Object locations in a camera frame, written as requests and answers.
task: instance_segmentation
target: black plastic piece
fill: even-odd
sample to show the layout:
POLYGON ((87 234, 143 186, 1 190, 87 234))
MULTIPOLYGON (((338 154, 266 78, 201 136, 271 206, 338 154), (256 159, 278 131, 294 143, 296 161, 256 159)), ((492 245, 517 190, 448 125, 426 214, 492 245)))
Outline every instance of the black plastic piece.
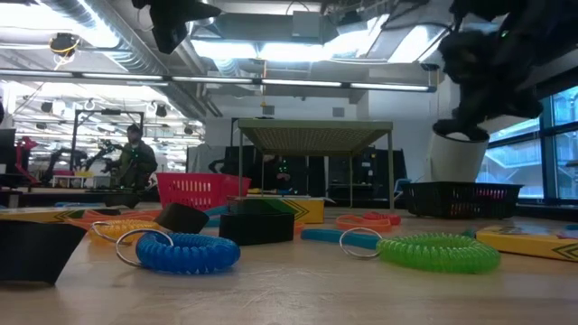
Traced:
POLYGON ((294 219, 293 213, 221 215, 219 236, 239 246, 291 241, 294 219))
POLYGON ((209 222, 209 217, 195 208, 169 203, 154 222, 174 232, 199 234, 209 222))
POLYGON ((68 224, 0 220, 0 281, 54 285, 85 233, 68 224))

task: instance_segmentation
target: spiral keychain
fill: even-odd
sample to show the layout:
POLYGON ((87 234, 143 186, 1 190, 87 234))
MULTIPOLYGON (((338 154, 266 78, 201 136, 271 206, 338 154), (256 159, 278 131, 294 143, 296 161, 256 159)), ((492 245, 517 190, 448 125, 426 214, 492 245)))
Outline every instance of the spiral keychain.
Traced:
MULTIPOLYGON (((96 221, 90 225, 89 235, 90 238, 96 243, 103 243, 105 240, 111 243, 116 243, 118 238, 125 234, 127 231, 143 228, 158 229, 159 225, 153 221, 143 221, 137 219, 96 221)), ((134 239, 135 238, 123 241, 122 245, 130 245, 134 239)))
POLYGON ((117 240, 117 256, 124 263, 172 274, 209 274, 231 267, 241 256, 233 241, 205 235, 169 233, 156 229, 135 229, 117 240), (120 253, 127 237, 144 234, 136 243, 136 256, 131 261, 120 253))
POLYGON ((409 237, 383 238, 378 232, 363 227, 344 231, 340 247, 358 259, 380 257, 382 261, 431 272, 481 274, 499 266, 499 252, 474 238, 449 234, 420 234, 409 237), (360 255, 343 246, 343 238, 351 231, 364 230, 379 237, 377 252, 360 255))

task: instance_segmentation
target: window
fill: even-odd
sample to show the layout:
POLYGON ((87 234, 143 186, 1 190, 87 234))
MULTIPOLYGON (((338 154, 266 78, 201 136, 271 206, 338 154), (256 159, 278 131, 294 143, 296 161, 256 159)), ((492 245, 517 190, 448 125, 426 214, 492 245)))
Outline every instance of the window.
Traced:
POLYGON ((542 100, 544 113, 489 137, 476 181, 524 185, 519 197, 578 203, 578 86, 542 100))
POLYGON ((565 125, 578 121, 578 86, 552 96, 554 125, 565 125))
POLYGON ((477 182, 520 184, 520 198, 543 198, 539 140, 507 144, 486 151, 477 182))
POLYGON ((556 183, 560 199, 578 199, 578 132, 557 135, 556 183))
POLYGON ((489 135, 489 141, 493 142, 498 140, 504 140, 512 136, 524 135, 530 132, 538 131, 539 129, 540 129, 540 119, 535 118, 507 127, 498 132, 494 132, 493 134, 489 135))

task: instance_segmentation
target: basket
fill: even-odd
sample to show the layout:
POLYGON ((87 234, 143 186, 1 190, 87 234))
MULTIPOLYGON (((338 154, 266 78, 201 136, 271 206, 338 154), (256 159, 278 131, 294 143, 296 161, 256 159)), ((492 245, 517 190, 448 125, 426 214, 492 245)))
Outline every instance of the basket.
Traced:
POLYGON ((523 185, 438 181, 403 184, 406 208, 416 216, 510 218, 523 185))
MULTIPOLYGON (((224 206, 228 196, 238 196, 238 176, 217 173, 159 172, 156 174, 163 208, 180 203, 204 211, 224 206)), ((243 178, 243 196, 251 179, 243 178)))

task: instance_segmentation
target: coiled wristband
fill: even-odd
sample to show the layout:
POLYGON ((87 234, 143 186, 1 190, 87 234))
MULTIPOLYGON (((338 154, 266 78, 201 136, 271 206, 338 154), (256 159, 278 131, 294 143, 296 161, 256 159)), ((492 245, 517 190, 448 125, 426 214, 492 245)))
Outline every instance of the coiled wristband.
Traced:
POLYGON ((180 233, 167 236, 172 246, 156 232, 138 240, 140 266, 174 274, 209 274, 232 266, 241 255, 237 244, 225 238, 180 233))

